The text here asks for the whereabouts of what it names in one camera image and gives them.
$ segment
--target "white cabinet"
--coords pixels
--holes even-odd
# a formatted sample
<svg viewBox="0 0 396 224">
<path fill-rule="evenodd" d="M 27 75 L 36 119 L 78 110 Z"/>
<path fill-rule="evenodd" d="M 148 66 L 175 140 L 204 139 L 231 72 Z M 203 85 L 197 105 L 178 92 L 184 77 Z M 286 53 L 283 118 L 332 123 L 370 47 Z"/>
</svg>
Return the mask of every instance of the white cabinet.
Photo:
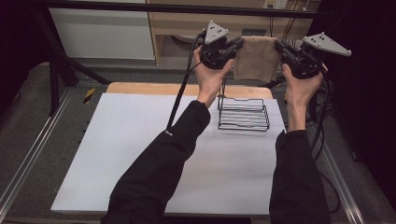
<svg viewBox="0 0 396 224">
<path fill-rule="evenodd" d="M 50 13 L 70 57 L 155 60 L 147 12 L 51 8 Z"/>
</svg>

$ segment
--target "black sleeve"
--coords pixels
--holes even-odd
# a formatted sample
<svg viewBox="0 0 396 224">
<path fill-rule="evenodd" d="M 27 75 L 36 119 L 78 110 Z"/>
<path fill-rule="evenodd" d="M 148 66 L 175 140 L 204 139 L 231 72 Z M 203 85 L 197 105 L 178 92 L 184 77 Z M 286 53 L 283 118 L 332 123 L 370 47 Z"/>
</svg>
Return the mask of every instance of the black sleeve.
<svg viewBox="0 0 396 224">
<path fill-rule="evenodd" d="M 192 101 L 176 124 L 160 133 L 120 178 L 101 223 L 161 223 L 184 162 L 209 121 L 205 105 Z"/>
<path fill-rule="evenodd" d="M 270 216 L 272 224 L 331 223 L 306 131 L 282 132 L 276 139 Z"/>
</svg>

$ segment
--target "beige cloth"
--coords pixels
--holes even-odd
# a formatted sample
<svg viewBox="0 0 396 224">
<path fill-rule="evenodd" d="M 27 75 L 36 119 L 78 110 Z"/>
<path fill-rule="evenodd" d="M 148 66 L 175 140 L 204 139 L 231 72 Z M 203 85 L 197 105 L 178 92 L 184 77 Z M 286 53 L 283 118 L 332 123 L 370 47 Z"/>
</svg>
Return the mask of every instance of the beige cloth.
<svg viewBox="0 0 396 224">
<path fill-rule="evenodd" d="M 233 78 L 258 79 L 271 82 L 276 79 L 279 53 L 275 50 L 275 37 L 242 36 L 244 46 L 237 51 L 233 64 Z"/>
</svg>

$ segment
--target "wire basket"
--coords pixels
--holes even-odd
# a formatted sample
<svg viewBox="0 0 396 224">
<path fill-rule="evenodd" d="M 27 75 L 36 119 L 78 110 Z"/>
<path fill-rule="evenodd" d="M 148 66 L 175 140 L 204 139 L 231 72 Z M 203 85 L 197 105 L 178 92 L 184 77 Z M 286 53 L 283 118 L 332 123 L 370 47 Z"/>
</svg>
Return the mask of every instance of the wire basket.
<svg viewBox="0 0 396 224">
<path fill-rule="evenodd" d="M 218 96 L 219 129 L 265 132 L 270 129 L 263 99 L 235 99 L 226 97 L 226 79 Z"/>
</svg>

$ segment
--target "controller cable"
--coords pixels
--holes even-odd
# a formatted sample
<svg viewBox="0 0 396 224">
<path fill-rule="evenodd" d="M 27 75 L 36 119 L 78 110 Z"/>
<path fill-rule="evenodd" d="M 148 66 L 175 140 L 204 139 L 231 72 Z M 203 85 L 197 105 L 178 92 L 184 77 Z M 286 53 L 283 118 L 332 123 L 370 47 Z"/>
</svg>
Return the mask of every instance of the controller cable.
<svg viewBox="0 0 396 224">
<path fill-rule="evenodd" d="M 174 106 L 173 106 L 173 108 L 172 108 L 171 116 L 170 116 L 169 121 L 168 121 L 168 124 L 167 124 L 167 126 L 166 126 L 166 130 L 168 130 L 168 129 L 170 129 L 170 128 L 172 127 L 172 124 L 173 124 L 173 122 L 174 122 L 174 119 L 175 119 L 175 115 L 176 115 L 178 106 L 180 105 L 181 97 L 183 96 L 183 92 L 184 92 L 184 90 L 186 89 L 187 82 L 189 81 L 189 77 L 190 77 L 191 71 L 192 71 L 196 66 L 198 66 L 200 63 L 202 63 L 202 62 L 199 62 L 199 63 L 196 64 L 193 68 L 191 68 L 192 54 L 194 53 L 195 46 L 196 46 L 198 40 L 199 40 L 200 38 L 205 37 L 205 35 L 206 35 L 206 31 L 202 31 L 200 34 L 198 34 L 198 36 L 195 37 L 194 42 L 192 43 L 192 46 L 191 46 L 191 49 L 190 49 L 190 54 L 189 54 L 189 62 L 187 63 L 186 74 L 184 75 L 183 82 L 181 83 L 180 89 L 179 89 L 179 91 L 178 91 L 178 94 L 177 94 L 177 97 L 176 97 Z"/>
<path fill-rule="evenodd" d="M 330 98 L 330 81 L 327 77 L 327 71 L 323 68 L 323 66 L 321 64 L 318 64 L 318 66 L 319 66 L 320 73 L 323 75 L 323 86 L 324 86 L 325 94 L 324 94 L 324 100 L 323 100 L 323 103 L 322 103 L 322 106 L 321 106 L 320 112 L 319 112 L 318 127 L 317 127 L 317 130 L 315 131 L 315 135 L 314 135 L 314 138 L 313 138 L 313 141 L 311 144 L 311 151 L 313 151 L 317 144 L 319 135 L 320 135 L 320 133 L 322 133 L 322 138 L 320 141 L 320 148 L 318 150 L 317 155 L 314 157 L 314 161 L 317 161 L 317 159 L 320 156 L 320 153 L 323 149 L 323 145 L 324 145 L 323 120 L 326 115 L 327 104 L 329 103 L 329 98 Z M 337 199 L 337 204 L 333 210 L 329 211 L 330 214 L 334 214 L 339 210 L 339 208 L 341 206 L 340 195 L 339 195 L 334 183 L 326 175 L 324 175 L 321 171 L 319 171 L 319 173 L 320 173 L 320 176 L 330 185 L 330 187 L 332 188 L 332 190 L 335 193 L 335 197 Z"/>
</svg>

